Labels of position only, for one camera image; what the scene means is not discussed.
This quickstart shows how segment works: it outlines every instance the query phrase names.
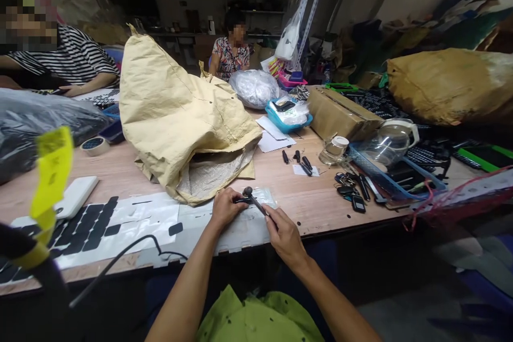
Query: black plastic bag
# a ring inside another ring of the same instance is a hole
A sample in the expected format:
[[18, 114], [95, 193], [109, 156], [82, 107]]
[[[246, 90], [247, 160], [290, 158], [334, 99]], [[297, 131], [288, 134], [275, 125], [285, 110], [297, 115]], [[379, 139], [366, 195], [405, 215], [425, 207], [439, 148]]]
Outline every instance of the black plastic bag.
[[68, 126], [77, 146], [97, 135], [108, 123], [108, 118], [92, 103], [0, 89], [0, 184], [34, 168], [37, 136]]

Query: pink basket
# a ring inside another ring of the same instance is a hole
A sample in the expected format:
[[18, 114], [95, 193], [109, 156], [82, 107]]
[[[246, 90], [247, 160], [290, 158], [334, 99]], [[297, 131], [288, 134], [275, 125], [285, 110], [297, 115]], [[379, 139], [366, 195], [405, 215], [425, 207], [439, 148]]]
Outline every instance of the pink basket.
[[285, 78], [285, 74], [283, 71], [278, 72], [278, 85], [281, 86], [283, 89], [290, 90], [302, 84], [308, 84], [308, 82], [305, 81], [305, 79], [303, 79], [302, 82], [291, 82]]

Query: person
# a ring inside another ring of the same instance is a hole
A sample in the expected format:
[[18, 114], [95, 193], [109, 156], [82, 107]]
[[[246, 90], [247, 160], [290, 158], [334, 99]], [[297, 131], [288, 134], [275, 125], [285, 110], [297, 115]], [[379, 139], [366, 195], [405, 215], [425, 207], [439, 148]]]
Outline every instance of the person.
[[61, 89], [73, 97], [119, 86], [114, 60], [77, 28], [48, 21], [21, 0], [1, 0], [9, 52], [0, 56], [0, 87]]
[[[248, 207], [246, 203], [234, 203], [242, 198], [231, 188], [216, 195], [212, 217], [153, 322], [146, 342], [323, 340], [313, 317], [295, 299], [280, 292], [270, 292], [262, 300], [249, 297], [240, 302], [227, 286], [200, 325], [214, 250], [223, 228]], [[333, 339], [380, 341], [374, 329], [307, 254], [298, 228], [285, 212], [263, 207], [269, 213], [266, 224], [271, 245], [315, 300]], [[293, 284], [290, 277], [286, 284]]]
[[208, 71], [226, 82], [234, 72], [250, 68], [250, 48], [244, 43], [245, 23], [244, 13], [231, 8], [224, 18], [227, 35], [214, 42]]

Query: wooden table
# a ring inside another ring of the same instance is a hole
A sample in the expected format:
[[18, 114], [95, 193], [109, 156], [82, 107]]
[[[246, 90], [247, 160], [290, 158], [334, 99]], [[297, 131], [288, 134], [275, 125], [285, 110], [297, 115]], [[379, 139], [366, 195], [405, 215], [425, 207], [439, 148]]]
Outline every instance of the wooden table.
[[[252, 113], [252, 115], [257, 118], [261, 114]], [[289, 158], [292, 158], [295, 150], [299, 150], [301, 156], [306, 156], [313, 166], [320, 169], [320, 177], [295, 175], [292, 169], [292, 163], [295, 161], [286, 165], [281, 150], [262, 153], [257, 148], [254, 155], [256, 179], [254, 181], [235, 180], [231, 186], [240, 191], [248, 185], [269, 188], [281, 208], [298, 224], [302, 236], [369, 225], [398, 218], [407, 213], [389, 211], [373, 201], [368, 204], [365, 214], [354, 212], [351, 203], [337, 194], [333, 186], [335, 174], [343, 169], [330, 169], [318, 159], [323, 149], [322, 140], [310, 128], [291, 136], [297, 144], [290, 149], [285, 149]], [[80, 149], [75, 149], [73, 169], [68, 183], [81, 176], [98, 176], [99, 183], [86, 204], [105, 203], [111, 196], [125, 199], [131, 195], [164, 191], [159, 184], [150, 183], [135, 166], [135, 157], [135, 150], [128, 142], [114, 146], [106, 154], [95, 158], [90, 158]], [[472, 174], [460, 177], [458, 184], [470, 177]], [[28, 215], [36, 183], [37, 170], [32, 170], [0, 187], [1, 222], [10, 224], [15, 218]], [[113, 266], [109, 274], [135, 269], [137, 257], [138, 253], [125, 255]], [[64, 279], [67, 282], [73, 282], [96, 277], [108, 262], [109, 260], [103, 260], [66, 269], [63, 271]], [[0, 287], [0, 295], [37, 287], [38, 283], [34, 279], [29, 279], [18, 284]]]

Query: green garment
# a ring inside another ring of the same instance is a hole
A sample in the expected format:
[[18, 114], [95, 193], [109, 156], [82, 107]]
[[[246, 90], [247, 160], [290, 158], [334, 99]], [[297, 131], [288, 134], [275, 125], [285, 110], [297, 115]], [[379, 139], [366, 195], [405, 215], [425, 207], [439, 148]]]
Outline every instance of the green garment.
[[308, 312], [287, 294], [241, 302], [230, 285], [224, 289], [196, 333], [197, 341], [323, 341]]

